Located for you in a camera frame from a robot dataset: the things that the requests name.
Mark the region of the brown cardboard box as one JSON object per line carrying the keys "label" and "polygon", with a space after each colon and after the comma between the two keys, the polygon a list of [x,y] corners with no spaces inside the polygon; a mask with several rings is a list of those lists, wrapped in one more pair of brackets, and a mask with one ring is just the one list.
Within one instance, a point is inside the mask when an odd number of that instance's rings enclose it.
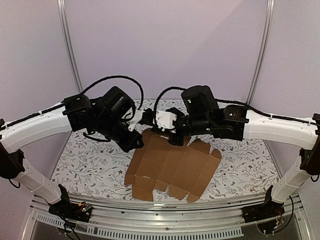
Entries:
{"label": "brown cardboard box", "polygon": [[182,146],[174,146],[166,135],[150,129],[142,132],[142,140],[144,147],[135,150],[124,178],[132,197],[151,202],[153,191],[159,190],[180,201],[198,201],[218,169],[220,151],[189,136]]}

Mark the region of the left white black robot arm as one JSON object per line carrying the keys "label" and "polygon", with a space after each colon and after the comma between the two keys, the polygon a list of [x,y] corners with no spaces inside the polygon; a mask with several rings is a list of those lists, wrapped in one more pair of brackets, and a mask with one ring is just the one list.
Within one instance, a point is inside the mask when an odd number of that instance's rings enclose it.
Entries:
{"label": "left white black robot arm", "polygon": [[24,157],[22,147],[44,138],[86,129],[85,137],[94,133],[104,141],[114,141],[129,152],[144,146],[142,135],[129,125],[124,116],[135,110],[134,101],[119,87],[112,87],[104,96],[89,99],[86,95],[71,96],[46,109],[20,120],[0,121],[0,176],[15,180],[41,196],[63,216],[74,213],[66,190],[50,182]]}

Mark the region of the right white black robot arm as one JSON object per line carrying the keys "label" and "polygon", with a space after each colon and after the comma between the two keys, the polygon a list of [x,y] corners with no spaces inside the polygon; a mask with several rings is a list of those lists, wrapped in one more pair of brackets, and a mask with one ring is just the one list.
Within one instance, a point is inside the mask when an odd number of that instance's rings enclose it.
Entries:
{"label": "right white black robot arm", "polygon": [[306,180],[320,173],[320,116],[294,118],[264,113],[245,103],[227,101],[219,108],[206,85],[181,89],[187,114],[166,110],[157,120],[170,131],[170,143],[182,145],[184,136],[212,135],[230,140],[267,140],[300,147],[297,161],[265,194],[258,213],[269,218]]}

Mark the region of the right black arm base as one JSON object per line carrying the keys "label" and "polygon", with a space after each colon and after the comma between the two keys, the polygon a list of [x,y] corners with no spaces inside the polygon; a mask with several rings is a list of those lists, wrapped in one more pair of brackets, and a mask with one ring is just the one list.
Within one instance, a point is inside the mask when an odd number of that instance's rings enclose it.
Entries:
{"label": "right black arm base", "polygon": [[273,201],[272,189],[273,185],[267,189],[263,203],[245,206],[241,209],[245,223],[260,221],[285,213],[284,203],[277,203]]}

